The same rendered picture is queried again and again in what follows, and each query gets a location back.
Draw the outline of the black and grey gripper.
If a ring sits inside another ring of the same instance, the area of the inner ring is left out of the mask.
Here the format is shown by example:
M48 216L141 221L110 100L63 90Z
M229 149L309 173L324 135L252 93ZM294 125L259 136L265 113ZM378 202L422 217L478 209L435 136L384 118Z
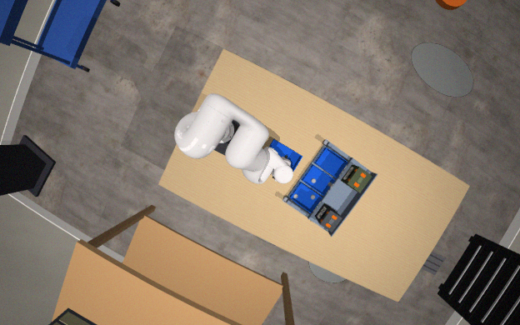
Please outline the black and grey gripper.
M285 157L282 157L282 159L290 166L291 165L291 161L288 160L288 156L285 156Z

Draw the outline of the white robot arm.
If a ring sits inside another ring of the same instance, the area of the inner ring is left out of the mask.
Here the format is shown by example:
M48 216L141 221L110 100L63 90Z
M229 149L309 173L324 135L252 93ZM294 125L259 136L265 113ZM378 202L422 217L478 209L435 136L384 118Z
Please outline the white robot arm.
M175 141L185 155L205 158L219 143L232 138L225 153L227 163L242 169L247 180L262 184L272 172L276 182L289 183L292 180L293 170L278 152L272 147L263 149L269 136L263 123L219 94L210 93L204 101L202 108L183 117L176 126ZM235 134L232 120L240 124Z

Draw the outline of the dark green tool case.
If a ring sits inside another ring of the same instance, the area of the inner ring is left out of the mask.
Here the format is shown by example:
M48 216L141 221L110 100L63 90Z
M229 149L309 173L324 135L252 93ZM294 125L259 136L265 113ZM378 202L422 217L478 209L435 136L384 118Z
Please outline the dark green tool case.
M360 193L365 188L371 177L372 175L364 171L362 168L352 165L341 181L353 190L357 189L357 192Z

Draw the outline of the black tool case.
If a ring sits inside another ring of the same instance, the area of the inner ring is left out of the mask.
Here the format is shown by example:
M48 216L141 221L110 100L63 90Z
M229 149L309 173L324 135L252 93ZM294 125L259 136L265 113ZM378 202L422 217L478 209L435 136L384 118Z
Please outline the black tool case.
M338 213L334 209L332 209L324 203L315 215L315 218L321 226L323 226L332 233L335 227L343 219L341 216L337 214Z

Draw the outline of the blue bin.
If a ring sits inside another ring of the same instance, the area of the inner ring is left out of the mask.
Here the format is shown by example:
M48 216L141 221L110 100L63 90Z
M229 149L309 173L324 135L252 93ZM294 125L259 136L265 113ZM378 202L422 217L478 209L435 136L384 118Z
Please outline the blue bin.
M322 154L322 155L321 155ZM348 162L328 148L324 148L315 162L319 167L338 178Z
M287 155L287 159L291 161L291 168L293 171L295 170L295 168L297 167L297 165L303 157L302 155L298 154L297 152L294 152L292 149L286 147L285 145L281 144L275 139L271 142L269 147L275 149L280 157L285 157Z
M326 175L325 172L323 172L322 170L318 170L319 168L312 165L308 170L307 172L305 173L305 175L303 176L302 180L304 181L305 179L305 183L310 186L311 188L313 188L314 190L316 190L317 192L319 193L323 193L323 194L326 194L327 191L329 190L329 186L328 186L328 183L334 183L335 182L335 179L333 179L332 177L330 177L329 175ZM309 174L310 173L310 174ZM325 174L324 174L325 173ZM309 174L309 175L308 175ZM315 183L312 183L312 179L315 178L316 179L316 182ZM323 195L322 194L322 195ZM324 196L324 195L323 195Z
M293 197L295 193L298 195L298 198ZM311 195L314 195L315 199L311 199ZM322 197L320 197L319 194L314 192L310 187L308 187L305 184L303 184L302 182L300 182L296 186L296 188L293 190L293 192L291 194L291 199L296 204L298 204L300 207L302 207L305 210L307 210L308 212L312 213L313 210L315 209L315 207L322 200Z

